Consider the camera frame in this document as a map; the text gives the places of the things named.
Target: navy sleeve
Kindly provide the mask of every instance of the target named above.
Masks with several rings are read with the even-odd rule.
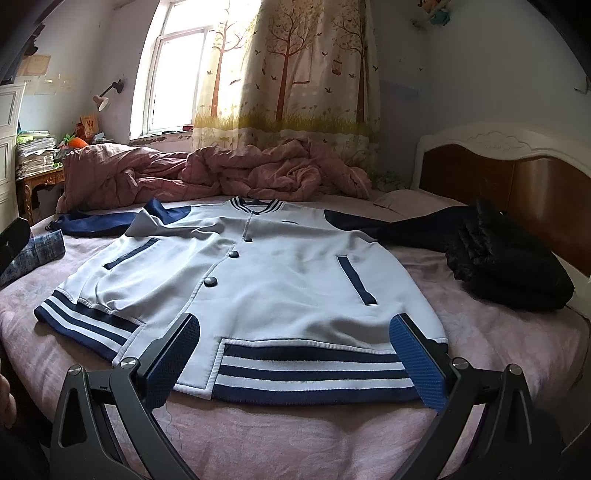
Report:
[[[447,235],[457,230],[466,215],[476,215],[475,208],[453,206],[399,222],[384,222],[333,210],[324,211],[326,221],[339,230],[359,230],[378,241],[436,252],[445,252]]]
[[[159,218],[163,224],[176,222],[186,217],[191,211],[191,206],[166,209],[156,199],[151,199],[144,209],[150,214]],[[134,221],[137,213],[118,212],[105,215],[88,215],[77,210],[60,215],[53,220],[46,229],[49,231],[61,230],[64,235],[95,238],[101,236],[121,236],[131,222]]]

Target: windowsill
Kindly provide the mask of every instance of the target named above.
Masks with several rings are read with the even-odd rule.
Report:
[[[166,132],[162,134],[142,135],[140,137],[129,140],[128,145],[132,147],[140,147],[142,145],[149,145],[157,142],[176,142],[181,140],[191,140],[192,138],[193,132],[191,130],[179,130],[175,132]]]

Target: wooden desk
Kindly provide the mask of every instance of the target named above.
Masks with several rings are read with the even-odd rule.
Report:
[[[33,190],[40,186],[57,185],[64,181],[64,168],[59,167],[54,170],[44,171],[37,175],[25,177],[22,180],[17,180],[17,197],[19,207],[22,206],[24,217],[33,225],[33,206],[31,199],[33,198]]]

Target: wall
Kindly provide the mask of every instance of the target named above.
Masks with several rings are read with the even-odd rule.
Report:
[[[94,110],[92,78],[113,5],[113,0],[65,0],[47,17],[37,53],[51,55],[48,75],[72,76],[74,88],[26,96],[20,116],[23,129],[49,130],[59,139],[74,131],[81,115]]]
[[[591,95],[574,91],[583,69],[531,4],[454,0],[451,6],[449,24],[428,32],[431,132],[507,120],[591,143]]]
[[[126,144],[141,133],[135,132],[130,137],[132,104],[146,36],[159,3],[159,0],[135,0],[116,9],[100,51],[95,89],[103,91],[119,79],[125,82],[120,95],[111,91],[109,107],[99,115],[106,136],[119,143]]]
[[[371,0],[380,71],[382,138],[379,169],[407,184],[418,140],[427,133],[427,36],[411,23],[421,17],[414,0]]]

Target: white headboard frame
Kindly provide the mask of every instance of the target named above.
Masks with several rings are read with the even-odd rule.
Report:
[[[450,144],[460,145],[477,155],[495,160],[539,156],[559,158],[591,177],[591,146],[543,127],[512,122],[475,122],[421,138],[415,158],[412,189],[419,188],[425,153]],[[575,287],[575,295],[569,305],[591,319],[591,278],[562,258],[558,259]]]

